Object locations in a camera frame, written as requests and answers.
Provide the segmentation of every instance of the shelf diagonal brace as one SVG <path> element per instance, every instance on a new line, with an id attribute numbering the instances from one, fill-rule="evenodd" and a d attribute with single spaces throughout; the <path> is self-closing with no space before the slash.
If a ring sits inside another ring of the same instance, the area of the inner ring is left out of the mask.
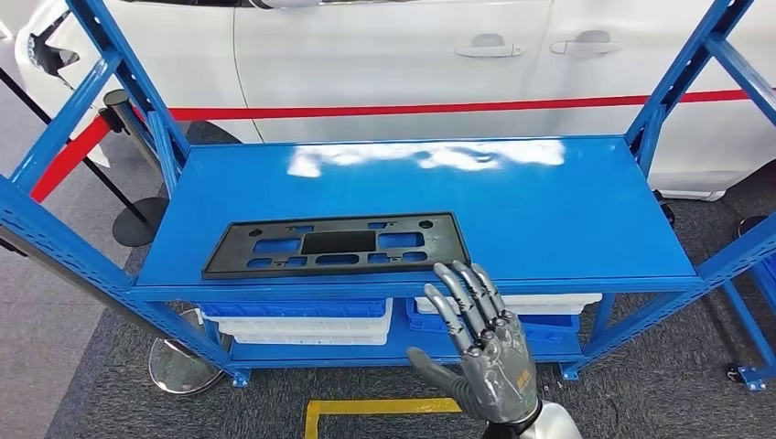
<path id="1" fill-rule="evenodd" d="M 107 49 L 102 53 L 102 58 L 94 63 L 81 85 L 11 174 L 12 183 L 26 193 L 35 187 L 120 63 L 121 57 L 115 50 Z"/>
<path id="2" fill-rule="evenodd" d="M 140 60 L 132 51 L 124 34 L 116 24 L 103 0 L 67 0 L 86 34 L 103 56 L 104 52 L 116 50 L 122 62 L 116 69 L 116 78 L 129 94 L 135 108 L 147 119 L 148 112 L 156 111 L 172 137 L 173 145 L 184 156 L 189 155 L 189 142 L 178 128 L 169 109 L 143 69 Z"/>
<path id="3" fill-rule="evenodd" d="M 154 145 L 159 157 L 159 165 L 162 168 L 162 177 L 165 179 L 165 186 L 167 186 L 167 195 L 172 198 L 172 193 L 175 192 L 175 187 L 178 184 L 178 171 L 175 167 L 169 131 L 157 112 L 148 112 L 148 127 L 154 136 Z"/>
<path id="4" fill-rule="evenodd" d="M 652 117 L 644 126 L 639 149 L 634 151 L 636 161 L 639 162 L 639 168 L 645 177 L 648 177 L 650 174 L 650 167 L 652 167 L 652 159 L 654 158 L 655 149 L 657 149 L 657 141 L 660 137 L 660 130 L 663 128 L 663 121 L 665 121 L 665 105 L 658 105 L 654 109 Z"/>
<path id="5" fill-rule="evenodd" d="M 713 34 L 706 41 L 706 49 L 741 86 L 760 111 L 776 125 L 776 91 L 721 35 Z"/>

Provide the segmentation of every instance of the red rope barrier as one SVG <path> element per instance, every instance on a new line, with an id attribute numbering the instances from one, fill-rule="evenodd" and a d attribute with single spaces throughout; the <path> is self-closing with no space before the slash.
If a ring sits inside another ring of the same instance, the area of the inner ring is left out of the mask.
<path id="1" fill-rule="evenodd" d="M 435 103 L 427 105 L 379 105 L 362 107 L 298 107 L 298 108 L 172 108 L 178 121 L 217 121 L 241 119 L 285 119 L 335 116 L 378 116 L 389 114 L 423 114 L 444 112 L 504 112 L 549 110 L 563 108 L 614 107 L 642 105 L 648 95 L 606 96 L 597 98 L 547 99 L 515 102 Z M 723 102 L 747 99 L 741 90 L 696 91 L 686 93 L 681 102 Z M 66 145 L 46 169 L 32 190 L 38 202 L 47 197 L 75 166 L 108 134 L 110 127 L 97 117 L 81 135 Z"/>
<path id="2" fill-rule="evenodd" d="M 94 121 L 78 137 L 65 145 L 54 157 L 54 160 L 46 168 L 46 172 L 43 173 L 43 177 L 33 187 L 30 197 L 38 203 L 48 197 L 51 191 L 59 186 L 59 183 L 75 169 L 83 157 L 100 143 L 110 131 L 111 127 L 102 117 L 94 118 Z"/>

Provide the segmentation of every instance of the white plastic crate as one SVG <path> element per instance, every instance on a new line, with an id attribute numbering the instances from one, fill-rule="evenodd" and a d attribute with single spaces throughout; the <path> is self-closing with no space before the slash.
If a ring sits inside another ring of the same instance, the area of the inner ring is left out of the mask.
<path id="1" fill-rule="evenodd" d="M 507 309 L 517 315 L 551 315 L 551 314 L 579 314 L 587 304 L 594 304 L 601 300 L 600 293 L 590 294 L 520 294 L 503 295 Z M 458 312 L 458 306 L 452 297 L 447 301 Z M 417 297 L 417 312 L 420 314 L 436 314 L 437 309 L 425 297 Z"/>
<path id="2" fill-rule="evenodd" d="M 317 336 L 283 336 L 280 334 L 240 334 L 235 335 L 238 343 L 267 345 L 384 345 L 388 342 L 388 331 L 374 336 L 353 335 L 325 337 Z"/>
<path id="3" fill-rule="evenodd" d="M 391 327 L 393 299 L 382 317 L 210 317 L 238 343 L 384 345 Z"/>

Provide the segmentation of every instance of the rectangular hole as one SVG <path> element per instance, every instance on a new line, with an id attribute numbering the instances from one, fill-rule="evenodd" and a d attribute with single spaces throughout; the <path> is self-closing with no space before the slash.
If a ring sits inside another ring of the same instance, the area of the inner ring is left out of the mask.
<path id="1" fill-rule="evenodd" d="M 388 253 L 369 253 L 366 257 L 368 263 L 388 263 Z"/>
<path id="2" fill-rule="evenodd" d="M 268 267 L 271 263 L 272 260 L 270 258 L 256 258 L 248 261 L 248 266 L 250 268 L 265 268 Z"/>
<path id="3" fill-rule="evenodd" d="M 426 252 L 407 252 L 402 255 L 402 262 L 421 262 L 428 259 Z"/>
<path id="4" fill-rule="evenodd" d="M 358 263 L 358 254 L 325 254 L 318 256 L 316 264 L 318 265 L 353 265 Z"/>
<path id="5" fill-rule="evenodd" d="M 281 238 L 277 240 L 259 240 L 253 246 L 254 253 L 289 253 L 299 248 L 299 238 Z"/>
<path id="6" fill-rule="evenodd" d="M 40 247 L 43 247 L 44 249 L 48 250 L 49 252 L 55 252 L 55 250 L 54 250 L 54 249 L 52 249 L 52 248 L 51 248 L 51 247 L 49 247 L 48 245 L 44 244 L 43 242 L 36 241 L 36 243 L 37 243 L 37 244 L 38 244 Z"/>
<path id="7" fill-rule="evenodd" d="M 374 232 L 330 231 L 308 233 L 302 245 L 302 254 L 374 252 Z"/>
<path id="8" fill-rule="evenodd" d="M 396 247 L 421 247 L 425 244 L 423 233 L 419 231 L 408 231 L 405 233 L 381 233 L 377 237 L 377 245 L 381 249 L 392 249 Z"/>
<path id="9" fill-rule="evenodd" d="M 286 261 L 286 267 L 304 267 L 305 265 L 307 265 L 307 256 L 294 256 Z"/>
<path id="10" fill-rule="evenodd" d="M 3 221 L 3 222 L 4 222 L 5 224 L 9 225 L 9 226 L 16 227 L 16 228 L 17 228 L 17 229 L 19 229 L 19 230 L 24 230 L 24 229 L 22 229 L 22 226 L 20 226 L 20 225 L 16 224 L 15 222 L 11 221 L 10 219 L 4 219 L 4 221 Z"/>
<path id="11" fill-rule="evenodd" d="M 315 229 L 315 226 L 291 226 L 288 229 L 296 233 L 310 233 Z"/>

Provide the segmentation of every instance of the silver robotic hand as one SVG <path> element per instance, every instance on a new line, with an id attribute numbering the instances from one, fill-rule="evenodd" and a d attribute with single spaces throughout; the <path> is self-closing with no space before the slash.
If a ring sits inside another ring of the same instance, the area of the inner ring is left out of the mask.
<path id="1" fill-rule="evenodd" d="M 539 400 L 536 368 L 520 320 L 506 309 L 490 277 L 474 263 L 468 267 L 455 261 L 453 269 L 434 265 L 434 272 L 458 304 L 465 326 L 433 285 L 426 284 L 424 293 L 447 325 L 464 376 L 436 364 L 419 348 L 407 350 L 413 367 L 453 398 L 464 413 L 489 422 L 483 439 L 579 438 L 563 407 Z"/>

